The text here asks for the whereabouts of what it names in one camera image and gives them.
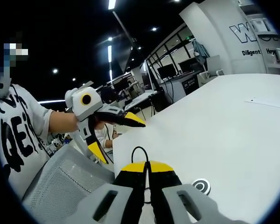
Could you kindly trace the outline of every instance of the white desk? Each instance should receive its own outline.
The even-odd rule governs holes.
[[[280,196],[280,76],[220,76],[114,140],[114,169],[131,162],[136,146],[173,167],[182,183],[205,178],[209,197],[233,220],[254,224]],[[136,150],[134,161],[144,161]]]
[[[128,105],[126,105],[126,107],[124,108],[126,111],[130,110],[132,107],[138,105],[139,103],[142,103],[143,101],[147,100],[148,97],[153,96],[154,94],[156,94],[157,91],[145,91],[145,93],[142,93],[140,96],[136,97],[135,99],[133,99],[133,101],[131,103],[129,103]]]

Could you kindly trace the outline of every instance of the black cable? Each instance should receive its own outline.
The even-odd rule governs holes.
[[[145,116],[144,116],[144,113],[143,113],[143,111],[142,111],[142,109],[140,108],[140,110],[141,110],[141,112],[142,112],[142,115],[143,115],[143,117],[144,117],[144,120],[146,120],[146,118],[145,118]]]
[[[171,83],[171,87],[172,87],[172,103],[174,104],[174,90],[173,90],[173,84],[172,81],[169,79],[169,82]]]
[[[144,152],[144,154],[145,154],[145,157],[146,157],[146,162],[148,162],[149,160],[148,160],[148,155],[147,155],[147,152],[145,151],[145,149],[143,148],[143,147],[141,147],[141,146],[137,146],[136,148],[134,148],[134,150],[133,150],[133,152],[132,152],[132,163],[134,163],[133,162],[133,156],[134,156],[134,152],[136,151],[136,149],[137,148],[140,148],[140,149],[142,149],[142,151]]]
[[[108,138],[109,138],[109,140],[111,140],[110,135],[109,135],[109,129],[108,129],[108,127],[107,127],[106,124],[105,124],[105,127],[107,128]],[[105,152],[105,154],[106,154],[106,156],[108,157],[108,159],[114,164],[113,160],[108,156],[108,153]]]
[[[140,148],[140,149],[142,149],[142,151],[144,152],[144,154],[145,154],[145,157],[146,157],[146,162],[148,162],[149,160],[148,160],[148,155],[147,155],[147,152],[145,151],[145,149],[143,148],[143,147],[141,147],[141,146],[137,146],[137,147],[135,147],[134,148],[134,150],[133,150],[133,152],[132,152],[132,163],[134,163],[134,161],[133,161],[133,157],[134,157],[134,152],[136,151],[136,149],[137,148]]]
[[[152,117],[152,116],[153,116],[153,108],[154,108],[154,106],[153,106],[153,104],[151,104],[151,112],[150,112],[150,117]]]
[[[28,113],[27,113],[27,111],[26,111],[26,109],[25,109],[25,107],[24,107],[22,101],[20,101],[20,96],[18,95],[17,90],[15,90],[14,85],[11,85],[11,87],[14,89],[14,92],[15,92],[15,94],[17,95],[17,97],[18,97],[18,99],[19,99],[19,102],[20,102],[20,104],[21,104],[21,106],[22,106],[22,108],[23,108],[25,114],[28,116]],[[32,128],[32,132],[33,132],[33,134],[35,135],[35,137],[36,137],[38,143],[39,143],[39,144],[41,145],[41,147],[43,148],[43,150],[44,150],[44,151],[47,153],[47,155],[51,158],[51,156],[50,156],[49,153],[47,152],[46,148],[42,145],[41,141],[38,139],[38,136],[37,136],[37,134],[35,133],[35,131],[34,131],[33,128]]]
[[[162,77],[156,72],[156,74],[158,75],[158,77],[160,77],[161,80],[163,80],[164,84],[165,84],[165,88],[166,88],[166,91],[167,91],[167,94],[169,96],[169,98],[171,99],[171,101],[173,102],[173,98],[170,96],[169,92],[168,92],[168,88],[167,88],[167,84],[166,82],[164,81],[164,79],[162,79]]]

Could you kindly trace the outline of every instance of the wall lettering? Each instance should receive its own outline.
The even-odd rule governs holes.
[[[246,22],[246,24],[239,23],[238,25],[230,26],[229,29],[234,33],[234,35],[239,39],[241,43],[247,43],[248,41],[257,41],[254,33],[251,31],[248,22]]]

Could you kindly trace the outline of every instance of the ceiling light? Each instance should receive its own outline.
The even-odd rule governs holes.
[[[112,62],[112,45],[108,46],[108,61]]]
[[[110,81],[113,79],[112,70],[109,71]]]
[[[115,3],[116,3],[116,0],[109,0],[109,7],[108,9],[114,9],[115,8]]]

